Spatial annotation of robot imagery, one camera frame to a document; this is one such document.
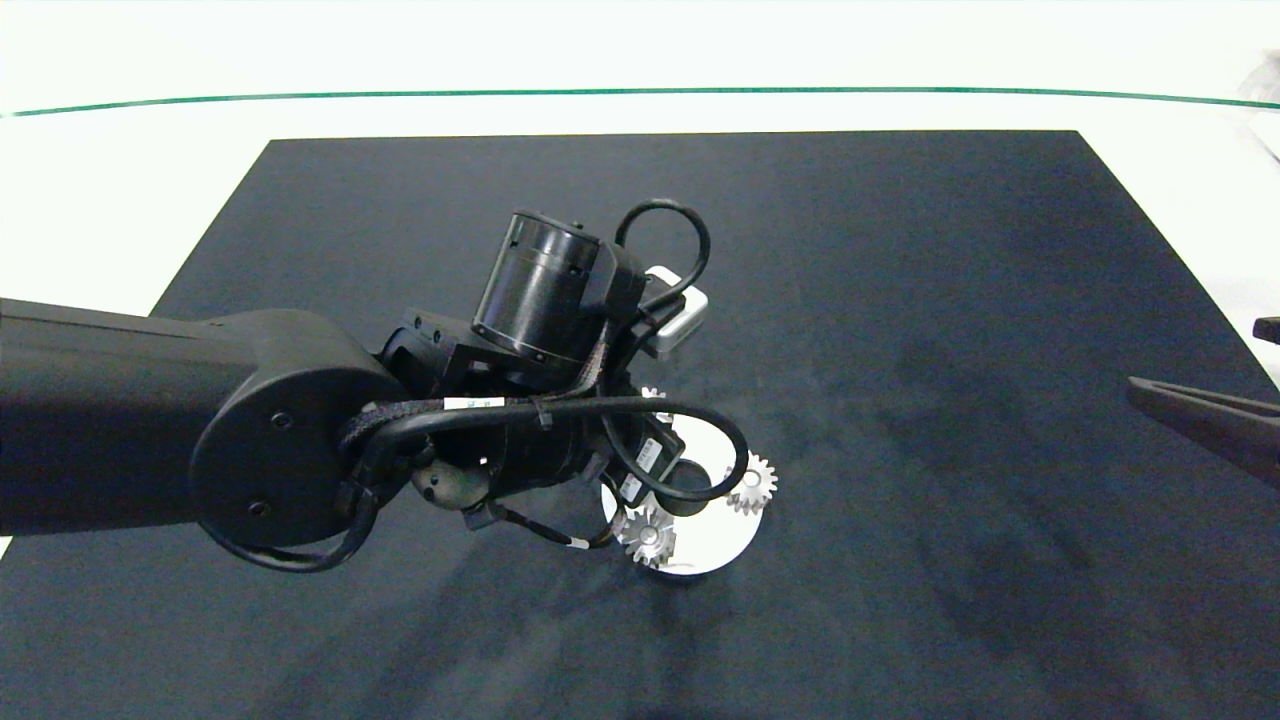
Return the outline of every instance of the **white background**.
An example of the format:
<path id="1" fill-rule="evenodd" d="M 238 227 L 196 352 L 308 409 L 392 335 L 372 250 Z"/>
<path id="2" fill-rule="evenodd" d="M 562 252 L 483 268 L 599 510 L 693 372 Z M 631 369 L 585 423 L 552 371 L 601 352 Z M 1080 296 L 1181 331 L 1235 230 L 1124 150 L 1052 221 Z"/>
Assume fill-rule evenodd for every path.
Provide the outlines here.
<path id="1" fill-rule="evenodd" d="M 1272 3 L 3 3 L 0 296 L 147 314 L 271 138 L 1052 128 L 1084 136 L 1248 338 L 1254 318 L 1280 314 L 1280 163 L 1260 140 L 1280 147 L 1275 111 L 922 94 L 12 113 L 259 92 L 673 86 L 1277 101 L 1266 65 L 1277 47 Z M 1280 347 L 1248 342 L 1280 379 Z"/>

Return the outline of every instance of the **metal gear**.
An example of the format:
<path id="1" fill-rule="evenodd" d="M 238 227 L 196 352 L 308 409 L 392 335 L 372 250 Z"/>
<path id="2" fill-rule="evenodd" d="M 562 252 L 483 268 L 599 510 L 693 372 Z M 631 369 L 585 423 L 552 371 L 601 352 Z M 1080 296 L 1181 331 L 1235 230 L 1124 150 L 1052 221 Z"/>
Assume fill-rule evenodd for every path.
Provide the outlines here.
<path id="1" fill-rule="evenodd" d="M 667 397 L 667 393 L 655 387 L 645 386 L 640 388 L 640 397 Z M 659 423 L 667 423 L 668 425 L 676 421 L 676 418 L 672 416 L 671 413 L 654 413 L 653 416 L 657 418 Z"/>
<path id="2" fill-rule="evenodd" d="M 764 506 L 773 500 L 773 491 L 778 487 L 777 480 L 778 477 L 769 461 L 751 452 L 746 460 L 742 480 L 728 495 L 730 507 L 741 511 L 742 515 L 764 510 Z"/>
<path id="3" fill-rule="evenodd" d="M 671 560 L 676 550 L 673 524 L 675 518 L 669 512 L 645 505 L 622 523 L 618 541 L 626 546 L 634 562 L 657 570 Z"/>

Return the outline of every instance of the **black table surface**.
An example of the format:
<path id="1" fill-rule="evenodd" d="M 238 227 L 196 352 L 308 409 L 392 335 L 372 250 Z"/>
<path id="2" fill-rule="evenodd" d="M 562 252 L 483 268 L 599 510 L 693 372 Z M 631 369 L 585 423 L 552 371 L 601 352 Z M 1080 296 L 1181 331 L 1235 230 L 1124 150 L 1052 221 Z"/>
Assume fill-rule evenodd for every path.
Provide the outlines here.
<path id="1" fill-rule="evenodd" d="M 636 378 L 780 474 L 739 560 L 660 582 L 410 493 L 320 575 L 189 525 L 19 538 L 3 716 L 1280 712 L 1277 497 L 1124 379 L 1276 391 L 1074 132 L 275 141 L 154 314 L 303 307 L 376 348 L 408 306 L 470 318 L 511 210 L 611 236 L 653 196 L 707 219 L 712 311 Z M 628 246 L 681 270 L 663 215 Z"/>

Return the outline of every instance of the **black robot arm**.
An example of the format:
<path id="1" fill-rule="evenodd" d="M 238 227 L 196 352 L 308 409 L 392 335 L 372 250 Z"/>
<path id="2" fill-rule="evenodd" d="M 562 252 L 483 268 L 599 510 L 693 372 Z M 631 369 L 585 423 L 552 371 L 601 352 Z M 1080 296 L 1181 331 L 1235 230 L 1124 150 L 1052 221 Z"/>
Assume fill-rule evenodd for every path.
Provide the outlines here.
<path id="1" fill-rule="evenodd" d="M 698 232 L 678 282 L 655 282 L 625 247 L 655 209 Z M 0 534 L 198 523 L 243 560 L 316 571 L 358 550 L 412 482 L 471 528 L 507 520 L 599 547 L 607 529 L 582 541 L 498 501 L 585 477 L 621 512 L 636 501 L 617 493 L 623 477 L 684 502 L 737 484 L 748 451 L 732 421 L 640 398 L 626 375 L 639 350 L 696 328 L 684 291 L 708 254 L 701 219 L 668 200 L 634 209 L 614 242 L 516 213 L 472 322 L 410 310 L 376 355 L 300 310 L 178 322 L 0 301 Z M 664 486 L 682 445 L 653 413 L 719 427 L 730 474 Z M 344 530 L 326 552 L 282 550 Z"/>

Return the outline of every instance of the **white circular plate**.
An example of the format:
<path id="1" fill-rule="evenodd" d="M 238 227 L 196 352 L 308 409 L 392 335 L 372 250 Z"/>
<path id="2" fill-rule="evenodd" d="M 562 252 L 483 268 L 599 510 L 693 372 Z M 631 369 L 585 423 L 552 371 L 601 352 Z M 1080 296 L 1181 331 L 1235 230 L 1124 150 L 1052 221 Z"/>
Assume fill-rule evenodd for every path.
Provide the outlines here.
<path id="1" fill-rule="evenodd" d="M 713 482 L 728 474 L 733 466 L 733 443 L 716 425 L 676 415 L 672 429 L 685 441 L 682 459 L 701 465 Z M 645 502 L 657 505 L 652 497 Z M 604 487 L 600 487 L 600 505 L 604 518 L 613 518 L 617 505 Z M 634 516 L 640 509 L 628 509 L 627 515 Z M 672 528 L 676 533 L 675 551 L 671 560 L 657 570 L 671 575 L 700 575 L 728 565 L 751 544 L 763 512 L 744 515 L 730 506 L 726 496 L 708 502 L 696 515 L 676 518 Z"/>

